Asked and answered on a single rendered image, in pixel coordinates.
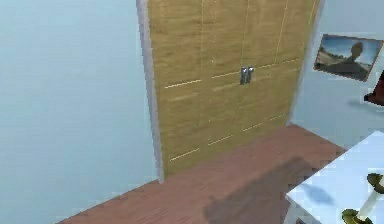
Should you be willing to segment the wooden double room door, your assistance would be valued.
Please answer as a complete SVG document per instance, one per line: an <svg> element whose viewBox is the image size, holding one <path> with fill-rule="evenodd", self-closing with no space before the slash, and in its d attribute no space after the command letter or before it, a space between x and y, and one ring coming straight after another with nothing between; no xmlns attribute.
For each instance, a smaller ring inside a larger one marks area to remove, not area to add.
<svg viewBox="0 0 384 224"><path fill-rule="evenodd" d="M165 175L285 124L319 3L147 0Z"/></svg>

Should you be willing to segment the framed landscape picture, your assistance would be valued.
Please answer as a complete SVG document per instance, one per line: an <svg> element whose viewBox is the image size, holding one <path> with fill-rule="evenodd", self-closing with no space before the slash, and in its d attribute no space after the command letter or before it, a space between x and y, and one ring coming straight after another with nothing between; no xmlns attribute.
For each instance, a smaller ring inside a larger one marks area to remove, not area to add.
<svg viewBox="0 0 384 224"><path fill-rule="evenodd" d="M314 69L366 82L383 46L383 40L324 34Z"/></svg>

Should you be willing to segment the white table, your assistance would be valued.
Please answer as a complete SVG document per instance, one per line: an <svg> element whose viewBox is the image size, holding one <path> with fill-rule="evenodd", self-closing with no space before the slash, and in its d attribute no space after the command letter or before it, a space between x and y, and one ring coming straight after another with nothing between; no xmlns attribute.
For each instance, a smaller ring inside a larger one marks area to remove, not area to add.
<svg viewBox="0 0 384 224"><path fill-rule="evenodd" d="M384 175L384 133L375 131L286 194L290 206L283 224L344 224L345 209L359 211L372 186L367 175ZM384 224L384 195L369 213Z"/></svg>

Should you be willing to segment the white candle brass holder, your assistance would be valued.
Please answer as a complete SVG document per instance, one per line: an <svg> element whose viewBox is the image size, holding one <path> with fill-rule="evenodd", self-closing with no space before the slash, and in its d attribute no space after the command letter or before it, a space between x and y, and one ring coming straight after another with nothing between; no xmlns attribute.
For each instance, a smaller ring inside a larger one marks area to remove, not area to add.
<svg viewBox="0 0 384 224"><path fill-rule="evenodd" d="M384 175L370 173L367 175L367 181L372 186L373 191L368 196L359 211L354 209L345 209L342 212L344 224L373 224L369 218L369 213L375 207L377 200L384 195Z"/></svg>

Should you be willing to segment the dark red wall object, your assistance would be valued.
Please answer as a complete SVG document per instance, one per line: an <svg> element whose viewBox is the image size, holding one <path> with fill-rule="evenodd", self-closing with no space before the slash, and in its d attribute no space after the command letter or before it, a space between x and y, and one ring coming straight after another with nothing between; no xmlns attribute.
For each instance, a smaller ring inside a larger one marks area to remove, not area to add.
<svg viewBox="0 0 384 224"><path fill-rule="evenodd" d="M366 102L370 102L379 106L384 106L384 70L372 93L364 96Z"/></svg>

